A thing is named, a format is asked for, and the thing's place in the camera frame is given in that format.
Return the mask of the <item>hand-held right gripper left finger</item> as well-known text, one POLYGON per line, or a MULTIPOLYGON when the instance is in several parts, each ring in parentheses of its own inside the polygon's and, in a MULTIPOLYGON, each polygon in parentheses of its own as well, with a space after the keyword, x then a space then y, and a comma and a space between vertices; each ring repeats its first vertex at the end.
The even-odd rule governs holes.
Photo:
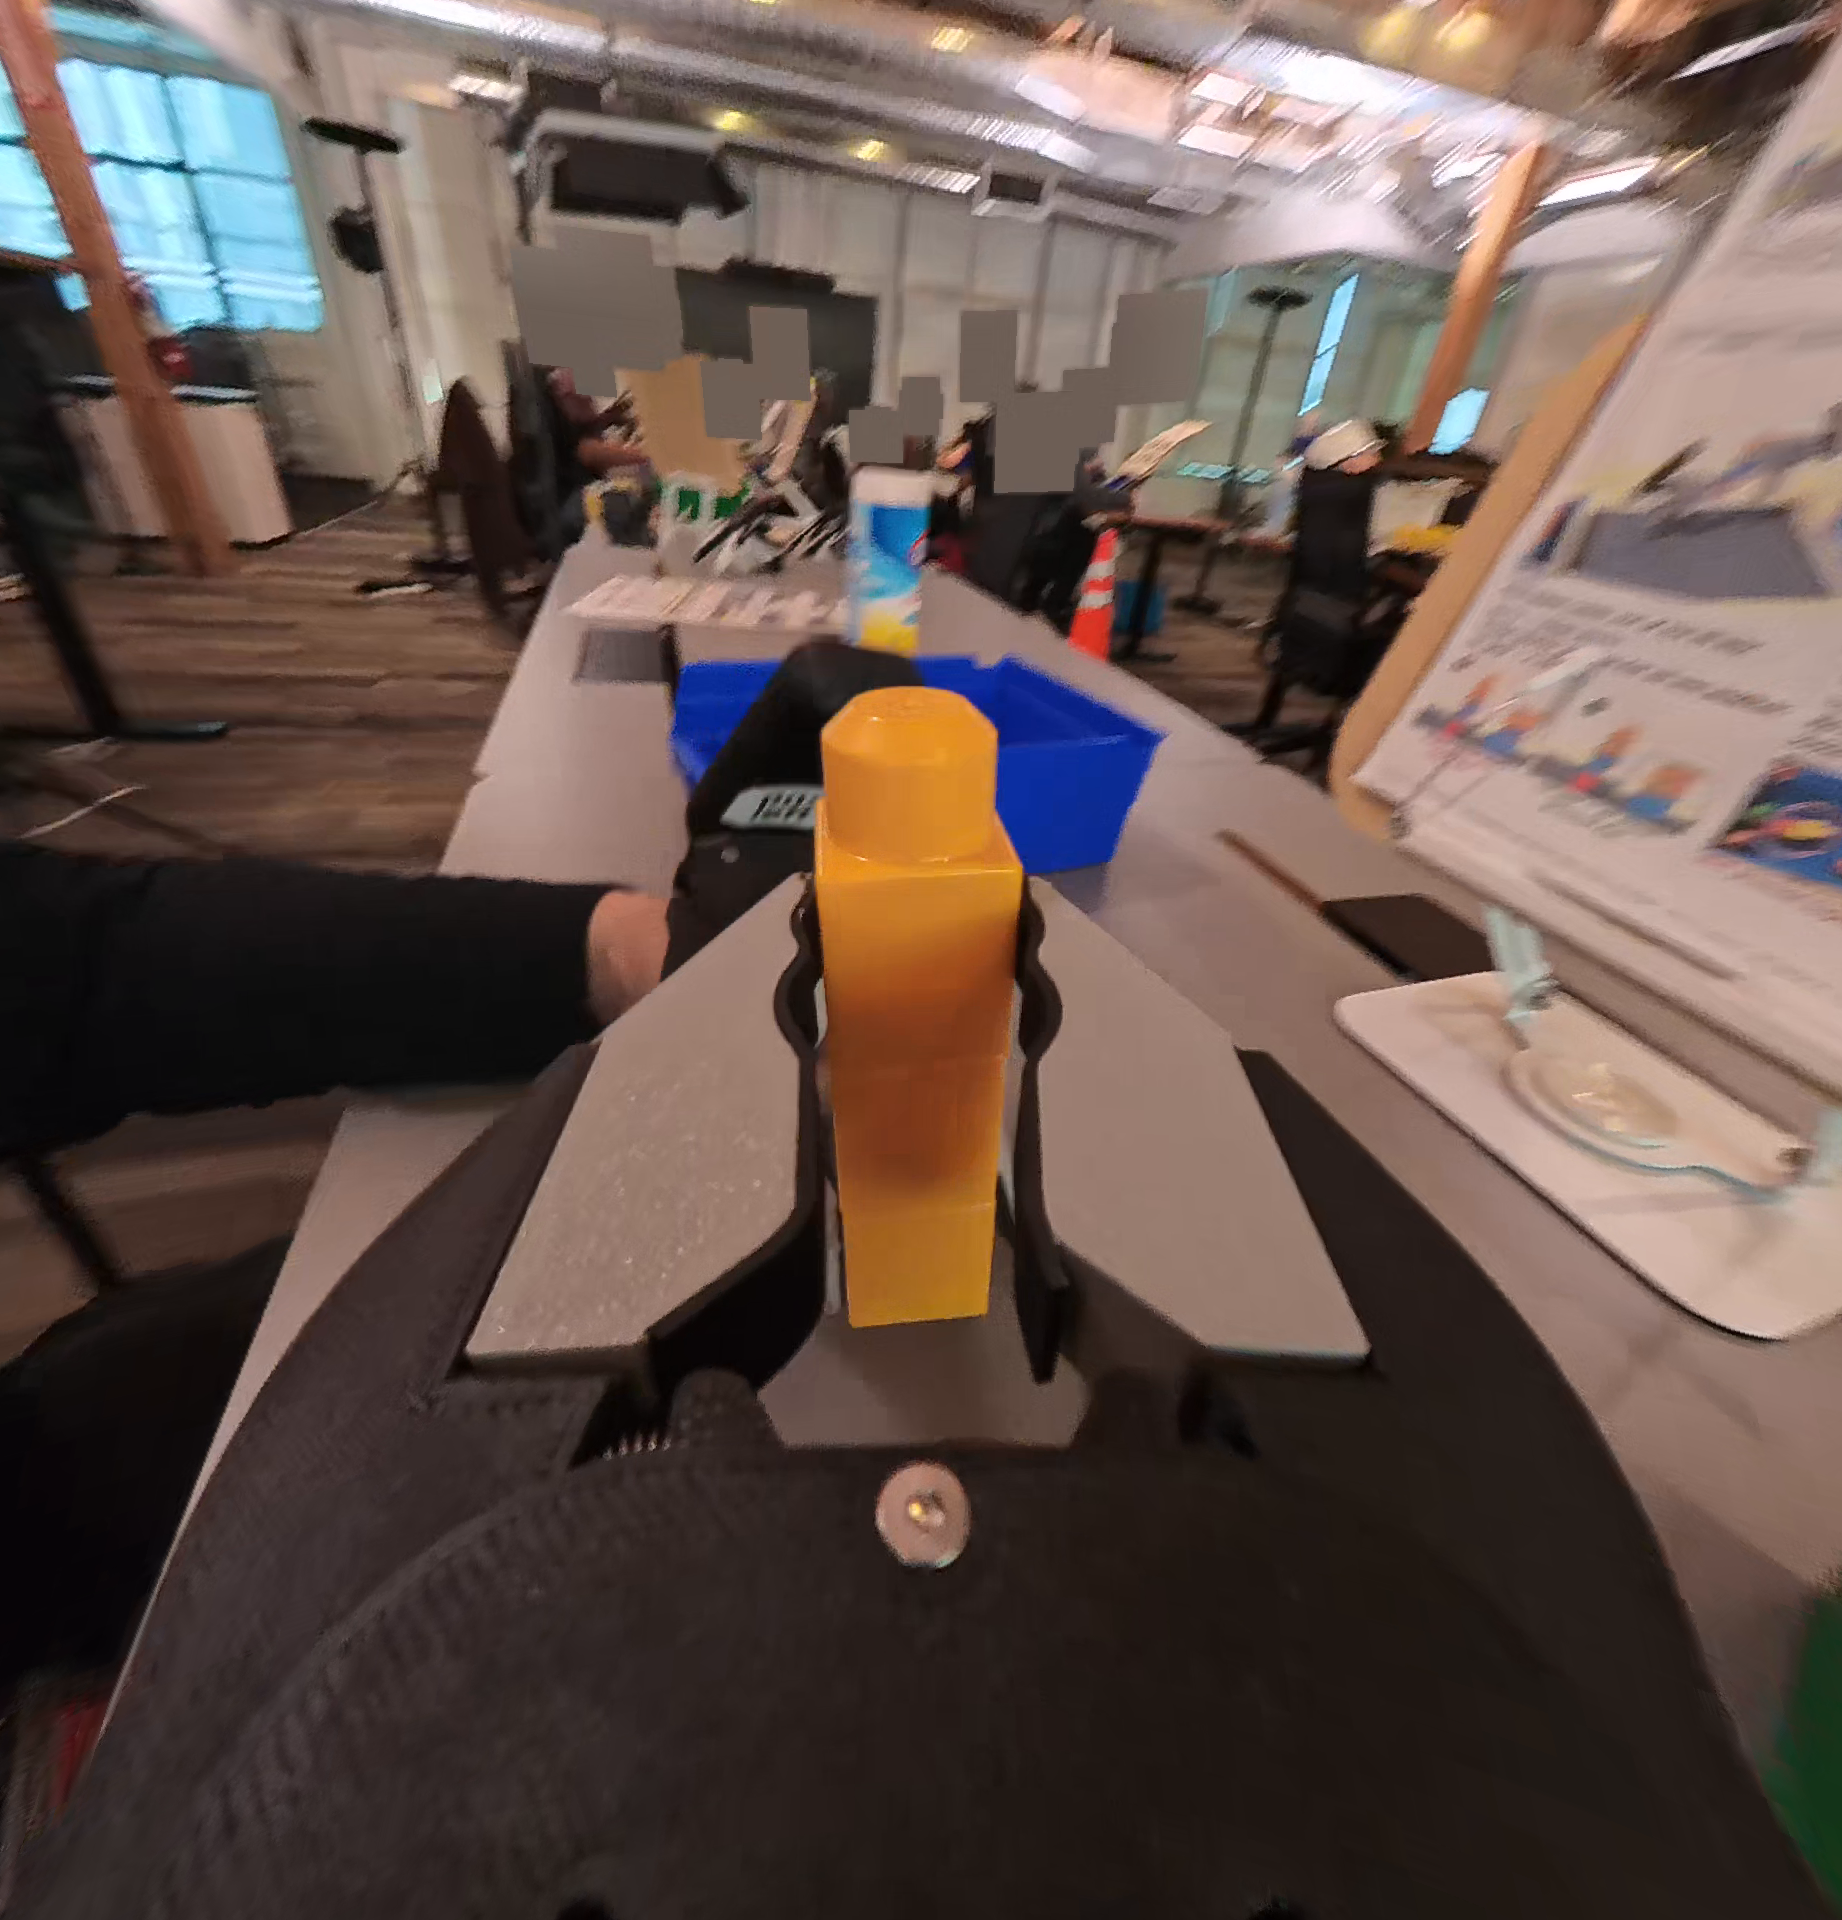
POLYGON ((485 1378, 765 1388, 828 1299, 820 941, 790 876, 596 1044, 465 1338, 485 1378))

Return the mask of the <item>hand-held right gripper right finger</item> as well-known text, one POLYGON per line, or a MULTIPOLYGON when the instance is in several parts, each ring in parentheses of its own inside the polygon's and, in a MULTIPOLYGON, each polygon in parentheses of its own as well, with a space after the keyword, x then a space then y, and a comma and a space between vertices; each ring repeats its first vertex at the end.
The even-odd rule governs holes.
POLYGON ((1034 1380, 1359 1368, 1370 1342, 1229 1031, 1024 885, 1012 1305, 1034 1380))

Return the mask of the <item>blue plastic bin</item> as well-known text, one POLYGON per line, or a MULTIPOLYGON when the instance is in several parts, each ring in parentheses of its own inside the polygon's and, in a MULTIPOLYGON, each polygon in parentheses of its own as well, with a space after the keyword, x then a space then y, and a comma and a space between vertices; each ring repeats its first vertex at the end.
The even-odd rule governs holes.
MULTIPOLYGON (((995 727, 997 815, 1028 876, 1114 859, 1160 731, 1013 653, 994 661, 923 653, 915 670, 921 684, 967 700, 995 727)), ((700 782, 772 673, 769 659, 677 670, 668 748, 681 780, 700 782)))

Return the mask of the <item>person's left forearm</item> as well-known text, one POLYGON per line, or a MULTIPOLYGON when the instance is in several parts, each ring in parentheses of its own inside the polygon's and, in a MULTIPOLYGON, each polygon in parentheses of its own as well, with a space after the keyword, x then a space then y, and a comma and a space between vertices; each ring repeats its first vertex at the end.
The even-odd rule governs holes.
POLYGON ((600 1031, 604 884, 0 840, 0 1144, 524 1081, 600 1031))

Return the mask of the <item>person's left hand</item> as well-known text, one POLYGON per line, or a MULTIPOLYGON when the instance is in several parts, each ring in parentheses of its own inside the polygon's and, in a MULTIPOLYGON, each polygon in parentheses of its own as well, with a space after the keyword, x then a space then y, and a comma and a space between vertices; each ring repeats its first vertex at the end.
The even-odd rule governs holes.
POLYGON ((668 896, 611 885, 593 901, 581 937, 585 1004, 600 1027, 649 996, 670 948, 668 896))

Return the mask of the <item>printed paper sheet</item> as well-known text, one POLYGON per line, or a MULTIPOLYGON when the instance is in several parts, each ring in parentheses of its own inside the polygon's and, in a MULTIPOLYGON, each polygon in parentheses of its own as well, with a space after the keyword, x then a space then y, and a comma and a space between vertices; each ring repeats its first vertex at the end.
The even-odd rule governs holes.
POLYGON ((834 590, 779 577, 654 577, 615 574, 569 602, 569 612, 608 627, 708 625, 740 631, 839 633, 834 590))

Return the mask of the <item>blue white wipes canister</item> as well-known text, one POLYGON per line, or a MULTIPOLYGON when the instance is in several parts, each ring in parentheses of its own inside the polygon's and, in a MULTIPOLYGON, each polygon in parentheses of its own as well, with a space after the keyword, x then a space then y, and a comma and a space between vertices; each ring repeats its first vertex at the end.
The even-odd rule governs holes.
POLYGON ((911 658, 919 649, 933 476, 864 463, 851 476, 844 554, 844 636, 911 658))

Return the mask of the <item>black office chair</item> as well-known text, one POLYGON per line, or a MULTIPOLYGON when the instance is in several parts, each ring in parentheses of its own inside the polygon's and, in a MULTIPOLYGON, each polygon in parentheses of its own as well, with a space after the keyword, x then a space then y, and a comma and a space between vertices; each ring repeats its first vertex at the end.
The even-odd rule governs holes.
POLYGON ((1399 602, 1370 557, 1379 449, 1308 463, 1294 487, 1285 586, 1266 621, 1268 679, 1239 729, 1264 758, 1300 758, 1318 777, 1341 718, 1399 625, 1399 602))
POLYGON ((963 575, 1013 612, 1068 630, 1093 555, 1090 491, 989 491, 967 522, 963 575))

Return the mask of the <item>orange traffic cone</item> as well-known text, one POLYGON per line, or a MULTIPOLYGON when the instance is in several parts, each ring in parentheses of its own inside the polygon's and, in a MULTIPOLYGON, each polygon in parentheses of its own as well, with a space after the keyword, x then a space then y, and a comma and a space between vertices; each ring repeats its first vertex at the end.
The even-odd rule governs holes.
POLYGON ((1102 525, 1081 572, 1068 645, 1090 659, 1109 659, 1117 620, 1119 529, 1102 525))

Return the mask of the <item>wooden document stand white base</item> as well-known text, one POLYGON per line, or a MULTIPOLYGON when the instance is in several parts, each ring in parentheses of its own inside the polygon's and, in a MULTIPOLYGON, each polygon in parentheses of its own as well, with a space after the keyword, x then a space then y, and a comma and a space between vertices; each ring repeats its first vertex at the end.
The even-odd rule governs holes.
POLYGON ((1422 857, 1370 796, 1484 901, 1490 961, 1343 997, 1341 1027, 1678 1307, 1757 1340, 1839 1322, 1842 1096, 1422 857))

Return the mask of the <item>laminated instruction sheet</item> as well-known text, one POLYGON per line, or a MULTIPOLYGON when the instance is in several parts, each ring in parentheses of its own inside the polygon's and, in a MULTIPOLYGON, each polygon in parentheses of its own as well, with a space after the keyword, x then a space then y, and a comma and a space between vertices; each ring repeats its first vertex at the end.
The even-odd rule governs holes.
POLYGON ((1357 782, 1842 1097, 1842 34, 1357 782))

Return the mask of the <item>black standing desk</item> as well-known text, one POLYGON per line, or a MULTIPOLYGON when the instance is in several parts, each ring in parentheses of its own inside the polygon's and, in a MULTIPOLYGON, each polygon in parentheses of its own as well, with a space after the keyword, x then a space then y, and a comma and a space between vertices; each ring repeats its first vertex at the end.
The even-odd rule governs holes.
POLYGON ((70 322, 51 260, 0 247, 0 536, 27 587, 75 726, 33 739, 187 745, 230 734, 219 720, 127 718, 70 590, 65 555, 92 540, 77 457, 55 407, 55 348, 70 322))

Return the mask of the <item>green plastic bin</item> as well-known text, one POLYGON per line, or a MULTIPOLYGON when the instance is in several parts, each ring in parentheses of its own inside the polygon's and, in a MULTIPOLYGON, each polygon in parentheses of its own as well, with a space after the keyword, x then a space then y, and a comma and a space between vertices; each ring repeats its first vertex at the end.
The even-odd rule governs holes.
POLYGON ((1807 1614, 1768 1770, 1772 1803, 1842 1911, 1842 1579, 1807 1614))

